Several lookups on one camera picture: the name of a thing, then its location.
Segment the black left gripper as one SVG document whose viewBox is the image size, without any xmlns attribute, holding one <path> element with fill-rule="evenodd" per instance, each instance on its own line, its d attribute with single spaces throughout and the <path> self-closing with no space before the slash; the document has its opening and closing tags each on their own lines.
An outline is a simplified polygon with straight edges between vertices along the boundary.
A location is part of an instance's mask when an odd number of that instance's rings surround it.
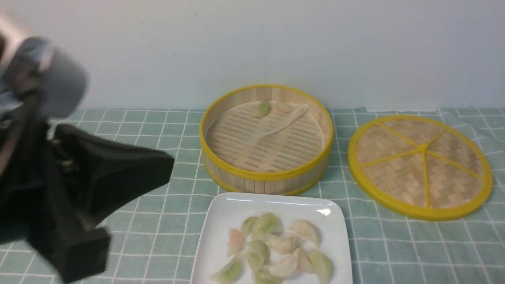
<svg viewBox="0 0 505 284">
<path fill-rule="evenodd" d="M 48 138 L 42 95 L 1 116 L 1 243 L 24 240 L 65 284 L 106 271 L 111 235 L 99 224 L 166 185 L 175 159 L 70 124 Z"/>
</svg>

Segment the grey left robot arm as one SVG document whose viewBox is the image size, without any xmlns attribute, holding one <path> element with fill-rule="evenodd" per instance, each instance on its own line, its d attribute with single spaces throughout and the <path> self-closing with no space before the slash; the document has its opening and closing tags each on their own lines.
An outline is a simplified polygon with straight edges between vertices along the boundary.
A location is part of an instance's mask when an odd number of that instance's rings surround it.
<svg viewBox="0 0 505 284">
<path fill-rule="evenodd" d="M 67 118 L 86 70 L 46 38 L 1 16 L 1 243 L 24 240 L 65 284 L 106 270 L 111 236 L 101 221 L 166 185 L 175 159 L 52 118 Z"/>
</svg>

